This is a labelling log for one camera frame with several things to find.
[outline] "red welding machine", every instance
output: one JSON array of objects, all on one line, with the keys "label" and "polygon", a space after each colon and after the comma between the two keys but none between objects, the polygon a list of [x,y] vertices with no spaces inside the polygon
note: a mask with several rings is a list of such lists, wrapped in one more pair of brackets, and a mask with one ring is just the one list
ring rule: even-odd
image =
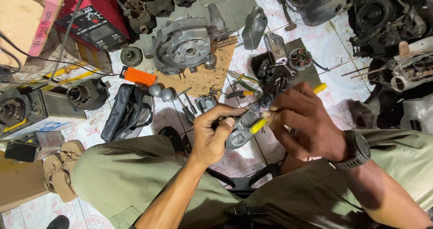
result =
[{"label": "red welding machine", "polygon": [[[66,31],[78,0],[64,0],[55,26]],[[84,0],[69,35],[95,50],[115,51],[128,44],[129,34],[116,0]]]}]

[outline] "pocket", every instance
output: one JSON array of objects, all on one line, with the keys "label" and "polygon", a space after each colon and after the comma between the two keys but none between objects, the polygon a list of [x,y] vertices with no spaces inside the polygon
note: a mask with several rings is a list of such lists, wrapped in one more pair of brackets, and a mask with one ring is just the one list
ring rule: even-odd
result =
[{"label": "pocket", "polygon": [[115,229],[128,229],[141,214],[134,206],[129,206],[119,214],[108,219]]}]

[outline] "black wristwatch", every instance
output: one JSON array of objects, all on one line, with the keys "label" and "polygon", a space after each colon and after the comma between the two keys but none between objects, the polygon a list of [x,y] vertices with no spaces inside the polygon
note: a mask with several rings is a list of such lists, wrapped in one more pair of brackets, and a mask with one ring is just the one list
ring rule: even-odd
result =
[{"label": "black wristwatch", "polygon": [[370,160],[370,146],[364,136],[359,132],[352,130],[346,131],[346,145],[350,154],[353,155],[353,158],[342,162],[329,161],[329,164],[331,164],[335,169],[352,169],[364,165],[368,160]]}]

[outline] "olive green pants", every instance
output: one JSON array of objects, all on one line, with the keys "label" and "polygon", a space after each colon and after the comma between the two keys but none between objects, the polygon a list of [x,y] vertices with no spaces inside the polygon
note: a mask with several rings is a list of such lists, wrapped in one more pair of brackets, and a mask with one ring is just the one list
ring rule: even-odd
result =
[{"label": "olive green pants", "polygon": [[[359,130],[368,140],[372,159],[424,209],[433,206],[433,135],[406,130]],[[168,138],[152,135],[89,148],[71,175],[79,198],[127,229],[176,178],[186,158],[176,155]],[[321,228],[356,228],[350,215],[361,205],[340,171],[318,160],[276,177],[248,199],[227,191],[203,174],[180,228],[209,228],[229,217],[233,205],[268,206],[258,220],[290,225],[294,216]]]}]

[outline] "green-handled pliers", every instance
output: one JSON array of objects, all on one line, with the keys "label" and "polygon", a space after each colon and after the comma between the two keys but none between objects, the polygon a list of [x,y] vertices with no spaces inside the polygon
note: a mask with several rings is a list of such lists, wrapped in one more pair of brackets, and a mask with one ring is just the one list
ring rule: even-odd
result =
[{"label": "green-handled pliers", "polygon": [[251,86],[249,86],[242,79],[249,80],[251,82],[257,83],[258,85],[261,85],[261,83],[258,80],[250,78],[248,76],[245,76],[243,73],[240,74],[240,73],[232,71],[232,70],[229,70],[228,72],[229,72],[229,74],[230,74],[231,77],[235,78],[238,81],[238,83],[241,84],[243,87],[245,87],[247,90],[251,90],[251,91],[253,91],[255,93],[260,93],[260,90],[252,88]]}]

